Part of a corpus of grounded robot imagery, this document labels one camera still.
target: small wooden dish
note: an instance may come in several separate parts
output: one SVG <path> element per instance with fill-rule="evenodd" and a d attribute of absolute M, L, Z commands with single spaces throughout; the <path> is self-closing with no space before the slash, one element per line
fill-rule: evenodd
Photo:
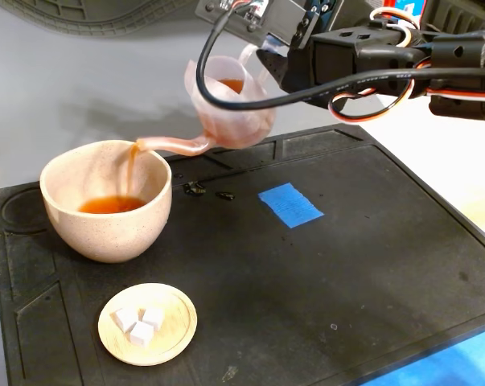
<path fill-rule="evenodd" d="M 144 310 L 159 307 L 165 310 L 160 331 L 148 347 L 139 347 L 129 341 L 129 332 L 123 334 L 113 319 L 115 311 L 135 307 L 139 320 Z M 109 351 L 122 362 L 134 366 L 154 366 L 173 359 L 188 346 L 197 327 L 197 313 L 191 299 L 170 285 L 146 283 L 124 289 L 106 303 L 97 324 L 99 337 Z"/>

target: blue surface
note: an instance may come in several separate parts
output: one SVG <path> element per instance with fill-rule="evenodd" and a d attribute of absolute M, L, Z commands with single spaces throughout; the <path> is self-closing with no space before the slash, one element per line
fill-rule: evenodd
<path fill-rule="evenodd" d="M 396 8 L 412 10 L 414 16 L 419 16 L 425 6 L 425 0 L 396 0 Z"/>
<path fill-rule="evenodd" d="M 366 386 L 485 386 L 485 332 Z"/>
<path fill-rule="evenodd" d="M 264 191 L 258 197 L 269 205 L 276 216 L 282 219 L 289 228 L 295 228 L 324 216 L 290 183 Z"/>

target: black cable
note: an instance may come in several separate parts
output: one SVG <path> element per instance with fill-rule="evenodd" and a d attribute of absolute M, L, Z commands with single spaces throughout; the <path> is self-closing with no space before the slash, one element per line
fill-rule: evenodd
<path fill-rule="evenodd" d="M 271 109 L 274 107 L 291 105 L 293 103 L 308 101 L 309 99 L 320 97 L 327 94 L 335 94 L 342 91 L 347 91 L 354 86 L 359 88 L 365 88 L 366 84 L 373 82 L 383 81 L 402 81 L 402 80 L 432 80 L 432 79 L 448 79 L 448 78 L 484 78 L 485 68 L 400 68 L 389 70 L 375 70 L 369 72 L 362 72 L 360 74 L 354 74 L 345 76 L 344 78 L 334 80 L 307 90 L 292 92 L 285 96 L 279 96 L 276 98 L 270 98 L 263 101 L 254 102 L 229 102 L 222 101 L 213 96 L 207 89 L 204 82 L 204 70 L 206 68 L 207 60 L 212 51 L 213 45 L 219 38 L 220 33 L 228 24 L 228 20 L 232 15 L 234 9 L 227 10 L 222 14 L 214 24 L 212 32 L 208 36 L 206 43 L 204 44 L 201 55 L 197 63 L 197 71 L 195 73 L 195 79 L 197 87 L 203 98 L 212 105 L 221 109 L 227 109 L 232 111 L 244 111 L 244 110 L 262 110 Z"/>
<path fill-rule="evenodd" d="M 420 63 L 422 62 L 425 62 L 427 61 L 428 58 L 424 58 L 423 60 L 421 60 L 417 65 L 419 65 Z M 378 115 L 381 115 L 383 113 L 387 113 L 389 110 L 393 109 L 394 107 L 396 107 L 396 105 L 403 100 L 403 98 L 405 97 L 406 93 L 409 91 L 410 89 L 410 82 L 407 81 L 406 82 L 406 85 L 405 87 L 403 88 L 403 91 L 401 92 L 401 94 L 399 95 L 398 98 L 396 98 L 394 100 L 394 102 L 392 102 L 390 105 L 388 106 L 385 106 L 382 110 L 379 110 L 379 111 L 376 111 L 374 113 L 369 113 L 369 114 L 364 114 L 364 115 L 346 115 L 344 113 L 342 113 L 340 110 L 338 110 L 335 105 L 334 105 L 334 101 L 333 101 L 333 98 L 335 98 L 335 95 L 330 99 L 330 102 L 328 103 L 329 104 L 329 108 L 330 109 L 333 109 L 333 111 L 335 111 L 338 115 L 340 115 L 342 118 L 345 118 L 345 119 L 348 119 L 348 120 L 361 120 L 361 119 L 369 119 L 369 118 L 373 118 L 373 117 L 376 117 Z M 355 94 L 355 97 L 352 98 L 352 99 L 360 99 L 360 98 L 365 98 L 365 97 L 369 97 L 373 94 L 368 94 L 368 95 L 359 95 L 359 94 Z"/>

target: robotic arm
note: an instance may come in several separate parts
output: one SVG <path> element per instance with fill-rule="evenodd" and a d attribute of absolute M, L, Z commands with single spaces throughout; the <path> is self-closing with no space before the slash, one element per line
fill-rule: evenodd
<path fill-rule="evenodd" d="M 420 31 L 408 14 L 375 10 L 370 0 L 201 0 L 196 14 L 214 28 L 198 62 L 203 97 L 222 109 L 267 109 L 305 101 L 347 123 L 359 123 L 422 96 L 434 115 L 485 121 L 485 30 L 464 35 Z M 398 23 L 397 19 L 409 23 Z M 261 49 L 257 56 L 288 95 L 233 103 L 203 82 L 213 43 L 226 30 Z M 289 48 L 286 56 L 273 49 Z M 348 99 L 396 97 L 367 116 L 341 112 Z"/>

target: speckled bowl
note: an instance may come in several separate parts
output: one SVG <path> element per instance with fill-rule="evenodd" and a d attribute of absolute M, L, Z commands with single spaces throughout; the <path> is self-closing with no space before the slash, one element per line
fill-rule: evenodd
<path fill-rule="evenodd" d="M 132 196 L 147 204 L 111 215 L 79 212 L 86 201 L 126 195 L 128 141 L 103 141 L 70 150 L 51 160 L 40 175 L 40 189 L 55 230 L 89 259 L 120 263 L 139 256 L 156 240 L 171 210 L 169 164 L 155 152 L 137 155 Z"/>

